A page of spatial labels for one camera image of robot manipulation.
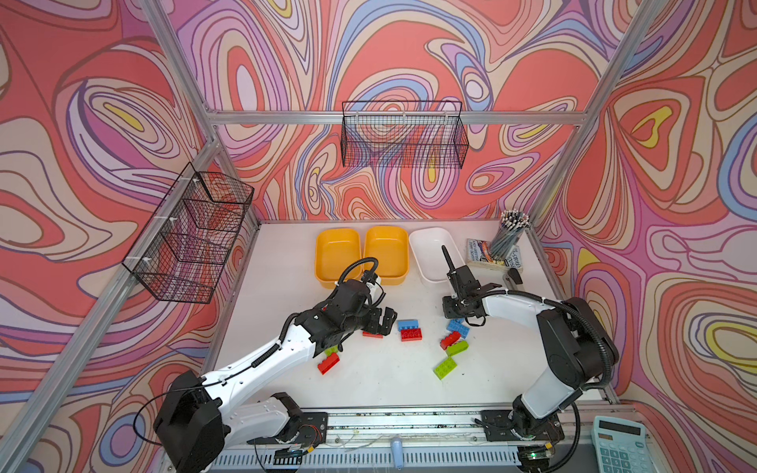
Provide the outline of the middle yellow plastic bin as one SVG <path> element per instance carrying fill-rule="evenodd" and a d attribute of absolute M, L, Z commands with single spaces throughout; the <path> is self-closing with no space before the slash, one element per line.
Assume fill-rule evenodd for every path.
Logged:
<path fill-rule="evenodd" d="M 368 230 L 365 257 L 378 260 L 377 274 L 384 285 L 402 284 L 409 272 L 408 232 L 396 226 L 375 226 Z"/>

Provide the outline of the left yellow plastic bin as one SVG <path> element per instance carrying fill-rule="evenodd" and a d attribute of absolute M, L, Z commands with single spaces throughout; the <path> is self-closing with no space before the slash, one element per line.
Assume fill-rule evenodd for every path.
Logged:
<path fill-rule="evenodd" d="M 361 238 L 356 230 L 325 230 L 317 237 L 315 277 L 323 288 L 331 290 L 343 271 L 361 257 Z"/>

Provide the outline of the white plastic bin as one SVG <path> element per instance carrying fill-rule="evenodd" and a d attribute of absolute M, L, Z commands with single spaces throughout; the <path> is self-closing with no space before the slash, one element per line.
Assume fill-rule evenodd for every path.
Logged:
<path fill-rule="evenodd" d="M 426 286 L 437 287 L 449 283 L 447 279 L 449 269 L 443 256 L 442 246 L 447 247 L 457 268 L 464 265 L 453 236 L 444 228 L 434 227 L 413 231 L 409 234 L 409 243 L 422 283 Z"/>

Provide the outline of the grey stapler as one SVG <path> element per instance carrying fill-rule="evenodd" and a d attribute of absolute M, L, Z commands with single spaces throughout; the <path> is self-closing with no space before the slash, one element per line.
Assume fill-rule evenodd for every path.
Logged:
<path fill-rule="evenodd" d="M 510 291 L 522 291 L 524 289 L 524 280 L 518 268 L 509 268 L 503 274 L 504 286 Z"/>

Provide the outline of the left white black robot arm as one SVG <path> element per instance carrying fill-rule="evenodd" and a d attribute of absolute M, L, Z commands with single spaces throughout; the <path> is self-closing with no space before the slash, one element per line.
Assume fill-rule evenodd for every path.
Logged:
<path fill-rule="evenodd" d="M 165 395 L 153 430 L 177 472 L 203 472 L 227 447 L 263 439 L 316 447 L 325 435 L 285 392 L 248 400 L 282 374 L 340 347 L 354 332 L 388 335 L 396 312 L 374 269 L 342 274 L 328 297 L 287 317 L 280 334 L 236 362 L 206 374 L 178 376 Z"/>

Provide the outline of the light green calculator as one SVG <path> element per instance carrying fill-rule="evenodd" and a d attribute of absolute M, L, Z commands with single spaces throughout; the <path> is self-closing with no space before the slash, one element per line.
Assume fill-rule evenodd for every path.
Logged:
<path fill-rule="evenodd" d="M 593 420 L 591 440 L 600 472 L 654 472 L 647 446 L 647 429 L 641 423 L 597 416 Z"/>

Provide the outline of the green lego right small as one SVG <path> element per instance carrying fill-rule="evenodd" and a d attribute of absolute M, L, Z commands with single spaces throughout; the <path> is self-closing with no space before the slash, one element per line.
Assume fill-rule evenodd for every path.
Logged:
<path fill-rule="evenodd" d="M 461 340 L 453 345 L 449 345 L 446 349 L 448 357 L 454 357 L 461 353 L 464 353 L 469 348 L 469 344 L 466 340 Z"/>

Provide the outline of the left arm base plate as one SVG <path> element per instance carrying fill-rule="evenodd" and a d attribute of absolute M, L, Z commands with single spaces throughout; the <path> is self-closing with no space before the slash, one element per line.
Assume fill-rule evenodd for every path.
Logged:
<path fill-rule="evenodd" d="M 274 437 L 250 439 L 248 445 L 303 445 L 317 447 L 326 441 L 329 415 L 325 411 L 305 412 L 287 422 Z"/>

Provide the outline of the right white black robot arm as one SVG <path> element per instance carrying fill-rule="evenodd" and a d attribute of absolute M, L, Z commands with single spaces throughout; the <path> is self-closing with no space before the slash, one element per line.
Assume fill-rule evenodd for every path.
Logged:
<path fill-rule="evenodd" d="M 611 336 L 581 298 L 554 301 L 501 285 L 481 284 L 466 265 L 456 266 L 441 247 L 455 292 L 443 298 L 448 319 L 507 320 L 538 333 L 547 368 L 512 404 L 510 426 L 521 436 L 564 410 L 588 390 L 602 390 L 620 359 Z"/>

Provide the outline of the paperback book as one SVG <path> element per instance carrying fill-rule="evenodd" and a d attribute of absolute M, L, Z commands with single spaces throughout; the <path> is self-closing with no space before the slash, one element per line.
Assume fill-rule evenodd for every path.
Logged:
<path fill-rule="evenodd" d="M 497 259 L 490 254 L 489 242 L 486 240 L 477 240 L 468 238 L 465 245 L 466 264 L 469 266 L 478 266 L 482 268 L 516 268 L 522 270 L 522 254 L 520 247 L 515 244 L 512 246 L 503 259 Z"/>

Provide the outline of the yellow plastic bin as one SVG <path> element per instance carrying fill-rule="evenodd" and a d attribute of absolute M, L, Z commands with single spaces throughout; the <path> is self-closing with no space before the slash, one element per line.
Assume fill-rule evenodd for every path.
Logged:
<path fill-rule="evenodd" d="M 408 232 L 396 226 L 375 226 L 368 230 L 365 257 L 378 260 L 377 274 L 384 285 L 402 284 L 409 272 Z"/>
<path fill-rule="evenodd" d="M 361 257 L 361 238 L 356 230 L 325 230 L 317 237 L 315 277 L 323 288 L 331 290 L 343 271 Z"/>

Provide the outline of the green lego right front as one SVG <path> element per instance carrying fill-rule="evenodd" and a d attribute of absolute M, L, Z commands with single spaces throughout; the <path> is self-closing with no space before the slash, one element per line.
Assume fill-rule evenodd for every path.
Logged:
<path fill-rule="evenodd" d="M 447 357 L 433 368 L 433 373 L 438 380 L 444 380 L 456 368 L 457 362 L 455 362 L 455 359 Z"/>

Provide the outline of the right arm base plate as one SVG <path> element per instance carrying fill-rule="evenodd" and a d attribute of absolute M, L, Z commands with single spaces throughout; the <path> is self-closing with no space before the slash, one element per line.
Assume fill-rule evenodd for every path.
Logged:
<path fill-rule="evenodd" d="M 565 439 L 556 413 L 535 419 L 528 411 L 483 410 L 475 425 L 484 430 L 487 441 L 524 441 L 525 443 L 557 443 Z"/>

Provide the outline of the blue lego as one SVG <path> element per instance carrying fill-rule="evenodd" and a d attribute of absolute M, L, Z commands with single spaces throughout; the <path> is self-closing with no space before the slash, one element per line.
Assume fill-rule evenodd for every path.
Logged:
<path fill-rule="evenodd" d="M 467 339 L 470 328 L 465 324 L 464 319 L 451 319 L 447 324 L 447 330 L 458 333 L 462 339 Z"/>
<path fill-rule="evenodd" d="M 397 329 L 400 331 L 414 330 L 419 328 L 419 323 L 416 319 L 399 320 L 396 325 Z"/>

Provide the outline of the cup of pencils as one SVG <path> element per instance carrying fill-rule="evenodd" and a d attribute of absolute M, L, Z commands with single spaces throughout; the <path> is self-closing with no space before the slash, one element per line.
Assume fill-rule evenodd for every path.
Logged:
<path fill-rule="evenodd" d="M 498 231 L 489 244 L 489 253 L 495 260 L 504 261 L 520 234 L 530 227 L 528 214 L 518 210 L 504 211 L 500 217 Z"/>

